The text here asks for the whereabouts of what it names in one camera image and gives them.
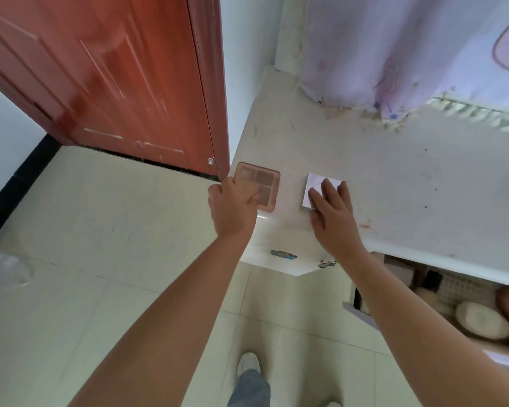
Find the person's left hand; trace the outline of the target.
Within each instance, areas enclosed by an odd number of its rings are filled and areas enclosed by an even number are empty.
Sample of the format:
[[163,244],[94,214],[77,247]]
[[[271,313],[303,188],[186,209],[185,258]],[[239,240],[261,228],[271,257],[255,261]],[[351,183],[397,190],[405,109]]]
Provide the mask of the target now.
[[257,207],[242,206],[233,177],[208,189],[208,204],[218,239],[233,239],[247,244],[257,220]]

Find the person's right hand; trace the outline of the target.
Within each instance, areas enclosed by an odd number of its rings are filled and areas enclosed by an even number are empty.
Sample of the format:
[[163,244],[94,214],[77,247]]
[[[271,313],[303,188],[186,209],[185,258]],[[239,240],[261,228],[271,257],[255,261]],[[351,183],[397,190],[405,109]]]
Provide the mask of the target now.
[[364,247],[357,223],[353,215],[353,206],[345,181],[339,185],[341,208],[333,208],[314,189],[309,195],[312,203],[325,217],[325,232],[316,236],[324,250],[330,254],[340,265],[349,267],[362,261],[368,252]]

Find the small white square box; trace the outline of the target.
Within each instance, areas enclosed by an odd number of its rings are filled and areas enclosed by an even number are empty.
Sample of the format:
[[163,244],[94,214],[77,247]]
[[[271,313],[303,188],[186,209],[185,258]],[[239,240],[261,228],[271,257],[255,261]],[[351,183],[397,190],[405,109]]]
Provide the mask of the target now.
[[314,189],[314,191],[318,192],[323,198],[326,196],[323,193],[322,183],[324,180],[329,180],[332,186],[337,189],[337,187],[341,184],[341,180],[335,178],[324,177],[315,173],[310,172],[307,176],[305,191],[302,200],[302,208],[306,211],[317,211],[317,207],[312,203],[312,198],[309,195],[310,189]]

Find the pink eyeshadow palette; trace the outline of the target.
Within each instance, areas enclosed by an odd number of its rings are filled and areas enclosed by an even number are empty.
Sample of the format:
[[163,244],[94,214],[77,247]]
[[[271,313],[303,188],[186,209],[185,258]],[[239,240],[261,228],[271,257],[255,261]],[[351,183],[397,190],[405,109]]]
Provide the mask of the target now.
[[234,174],[235,186],[241,197],[243,190],[257,190],[258,210],[271,214],[276,207],[280,173],[245,162],[239,162]]

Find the person's right forearm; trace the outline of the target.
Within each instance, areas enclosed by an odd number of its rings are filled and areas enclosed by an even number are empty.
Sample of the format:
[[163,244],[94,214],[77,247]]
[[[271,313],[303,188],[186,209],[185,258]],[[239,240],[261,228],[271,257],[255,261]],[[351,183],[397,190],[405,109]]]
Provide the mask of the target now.
[[362,247],[331,255],[346,271],[423,407],[509,407],[509,373]]

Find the person's left forearm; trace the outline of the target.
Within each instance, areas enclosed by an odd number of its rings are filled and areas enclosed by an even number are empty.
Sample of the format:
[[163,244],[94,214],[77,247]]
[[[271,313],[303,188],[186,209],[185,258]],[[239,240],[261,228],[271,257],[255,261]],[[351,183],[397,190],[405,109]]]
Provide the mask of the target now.
[[119,339],[68,407],[181,407],[251,238],[224,232]]

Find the white cabinet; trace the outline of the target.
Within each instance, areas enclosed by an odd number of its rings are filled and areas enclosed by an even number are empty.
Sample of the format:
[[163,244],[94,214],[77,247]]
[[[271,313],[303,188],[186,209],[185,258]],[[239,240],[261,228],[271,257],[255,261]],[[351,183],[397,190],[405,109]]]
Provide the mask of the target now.
[[[237,148],[280,173],[275,210],[259,212],[242,261],[299,276],[333,258],[302,208],[310,172],[346,181],[369,251],[509,285],[509,136],[423,106],[385,127],[325,109],[267,66]],[[272,256],[278,250],[297,256]]]

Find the small cardboard box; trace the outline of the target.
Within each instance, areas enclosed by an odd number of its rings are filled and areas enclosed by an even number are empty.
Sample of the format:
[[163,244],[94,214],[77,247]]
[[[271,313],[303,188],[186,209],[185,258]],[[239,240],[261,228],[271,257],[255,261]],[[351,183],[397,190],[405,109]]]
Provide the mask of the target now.
[[385,256],[384,266],[407,287],[414,283],[415,268],[397,258]]

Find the open white drawer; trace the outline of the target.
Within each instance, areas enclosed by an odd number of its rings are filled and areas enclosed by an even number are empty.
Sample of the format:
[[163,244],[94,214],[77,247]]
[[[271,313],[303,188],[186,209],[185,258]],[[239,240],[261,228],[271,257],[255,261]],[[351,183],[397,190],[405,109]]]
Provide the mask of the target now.
[[509,312],[499,305],[509,287],[414,261],[371,254],[413,293],[509,372]]

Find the lilac printed curtain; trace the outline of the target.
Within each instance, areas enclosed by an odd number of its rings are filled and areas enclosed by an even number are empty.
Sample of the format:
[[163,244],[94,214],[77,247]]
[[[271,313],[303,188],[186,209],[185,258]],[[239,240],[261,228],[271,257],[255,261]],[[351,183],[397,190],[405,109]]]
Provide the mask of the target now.
[[443,94],[509,110],[509,0],[308,0],[299,80],[384,120]]

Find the white mesh basket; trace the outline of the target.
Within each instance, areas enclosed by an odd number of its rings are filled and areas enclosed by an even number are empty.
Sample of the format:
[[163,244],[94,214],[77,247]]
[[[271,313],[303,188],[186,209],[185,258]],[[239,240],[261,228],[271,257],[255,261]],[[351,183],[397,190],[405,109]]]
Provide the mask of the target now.
[[475,302],[497,310],[496,293],[500,284],[466,274],[438,269],[442,281],[437,292],[437,309],[453,315],[462,302]]

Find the person's blue jeans leg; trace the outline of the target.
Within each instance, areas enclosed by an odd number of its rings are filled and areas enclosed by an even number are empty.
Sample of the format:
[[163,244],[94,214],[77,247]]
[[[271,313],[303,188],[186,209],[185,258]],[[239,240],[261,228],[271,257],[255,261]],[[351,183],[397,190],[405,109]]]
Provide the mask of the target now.
[[236,380],[227,407],[270,407],[271,387],[256,369],[245,370]]

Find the red-brown wooden door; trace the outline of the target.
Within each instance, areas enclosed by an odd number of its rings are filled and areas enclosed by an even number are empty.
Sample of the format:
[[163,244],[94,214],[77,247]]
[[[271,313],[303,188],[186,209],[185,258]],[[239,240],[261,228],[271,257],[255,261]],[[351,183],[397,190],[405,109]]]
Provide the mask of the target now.
[[0,0],[0,73],[76,145],[217,176],[187,0]]

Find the round beige powder puff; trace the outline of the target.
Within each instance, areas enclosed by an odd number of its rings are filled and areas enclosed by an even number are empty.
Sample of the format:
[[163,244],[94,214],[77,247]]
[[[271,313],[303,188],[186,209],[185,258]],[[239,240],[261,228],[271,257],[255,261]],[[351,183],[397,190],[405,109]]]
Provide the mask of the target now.
[[455,318],[468,332],[489,339],[509,338],[509,321],[497,311],[475,302],[462,302],[455,310]]

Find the black baseboard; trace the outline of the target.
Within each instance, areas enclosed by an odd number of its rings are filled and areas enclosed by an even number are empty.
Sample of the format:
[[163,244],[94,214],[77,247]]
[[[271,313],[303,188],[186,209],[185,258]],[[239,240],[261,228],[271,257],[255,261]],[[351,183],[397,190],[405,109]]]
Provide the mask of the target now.
[[58,140],[46,134],[7,181],[0,191],[0,230],[61,147]]

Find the clear plastic bag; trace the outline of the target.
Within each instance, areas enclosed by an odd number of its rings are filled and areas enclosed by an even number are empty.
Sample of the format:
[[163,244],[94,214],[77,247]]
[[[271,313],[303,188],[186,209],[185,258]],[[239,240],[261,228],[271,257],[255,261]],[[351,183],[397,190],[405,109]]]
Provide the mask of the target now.
[[0,252],[0,293],[31,282],[33,270],[20,258]]

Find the red-brown door frame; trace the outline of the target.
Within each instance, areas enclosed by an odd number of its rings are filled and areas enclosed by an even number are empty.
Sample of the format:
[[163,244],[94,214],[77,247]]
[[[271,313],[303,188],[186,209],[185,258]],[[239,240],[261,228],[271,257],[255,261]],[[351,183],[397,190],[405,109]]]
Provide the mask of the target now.
[[230,172],[223,30],[220,0],[187,0],[204,103],[212,139],[214,165],[222,180]]

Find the white window rail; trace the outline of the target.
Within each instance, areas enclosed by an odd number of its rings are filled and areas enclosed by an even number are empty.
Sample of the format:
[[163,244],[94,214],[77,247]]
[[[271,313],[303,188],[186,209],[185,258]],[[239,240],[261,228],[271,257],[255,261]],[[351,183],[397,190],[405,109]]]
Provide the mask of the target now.
[[509,136],[509,110],[485,107],[477,103],[435,96],[426,102],[446,117],[454,117],[470,124],[486,124]]

